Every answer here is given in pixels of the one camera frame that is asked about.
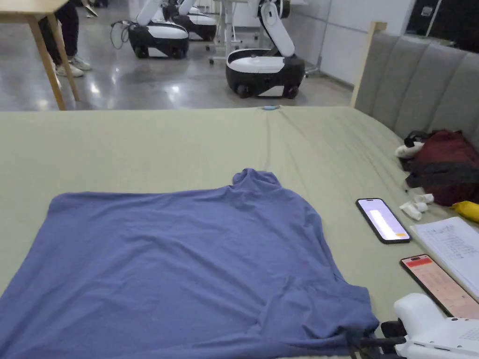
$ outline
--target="bed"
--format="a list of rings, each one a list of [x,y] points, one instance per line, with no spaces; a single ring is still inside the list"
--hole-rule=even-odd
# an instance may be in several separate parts
[[[376,30],[372,46],[384,39],[376,37]],[[371,66],[372,59],[366,58],[363,84]],[[370,116],[368,109],[374,106],[367,92],[356,90],[353,105],[361,111],[281,107],[2,113],[0,292],[28,253],[50,201],[61,193],[212,189],[229,184],[244,168],[254,168],[273,172],[283,187],[316,209],[345,279],[369,289],[380,321],[395,319],[393,303],[421,292],[399,260],[423,250],[415,241],[383,245],[354,202],[382,198],[403,224],[412,224],[399,205],[415,192],[401,189],[407,174],[394,158],[402,144],[394,131],[401,136],[404,131],[392,131],[386,120]],[[433,205],[421,223],[452,215]]]

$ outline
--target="concrete floor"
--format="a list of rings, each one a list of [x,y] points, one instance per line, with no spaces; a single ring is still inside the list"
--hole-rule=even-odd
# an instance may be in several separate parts
[[[69,109],[137,110],[346,105],[351,90],[328,78],[303,81],[294,100],[240,99],[226,83],[225,64],[210,66],[202,42],[192,42],[187,59],[137,59],[129,43],[115,50],[110,24],[130,19],[141,0],[111,0],[99,18],[79,9],[79,55],[94,67],[76,79],[81,101],[75,103],[66,79],[60,79]],[[238,34],[251,39],[250,33]],[[27,25],[0,24],[0,111],[54,111],[57,105]]]

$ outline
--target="yellow object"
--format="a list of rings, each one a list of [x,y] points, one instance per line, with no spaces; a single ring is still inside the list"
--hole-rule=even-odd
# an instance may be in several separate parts
[[[461,216],[474,222],[479,222],[479,204],[469,201],[454,203],[452,208]]]

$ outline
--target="wooden bed frame post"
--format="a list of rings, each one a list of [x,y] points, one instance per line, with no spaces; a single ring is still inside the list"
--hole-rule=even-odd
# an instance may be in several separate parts
[[[369,26],[369,31],[367,32],[367,40],[366,40],[363,64],[361,65],[361,71],[359,72],[358,79],[354,86],[353,97],[351,98],[351,107],[356,107],[356,99],[358,97],[361,81],[363,80],[364,69],[366,67],[366,60],[367,60],[367,56],[369,55],[369,48],[371,47],[373,36],[375,33],[379,31],[385,31],[387,26],[388,26],[387,22],[371,21],[371,25]]]

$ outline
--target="blue t-shirt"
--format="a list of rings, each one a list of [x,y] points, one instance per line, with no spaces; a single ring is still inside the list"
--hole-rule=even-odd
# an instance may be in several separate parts
[[[377,326],[315,210],[245,169],[215,190],[56,197],[0,298],[0,357],[342,355]]]

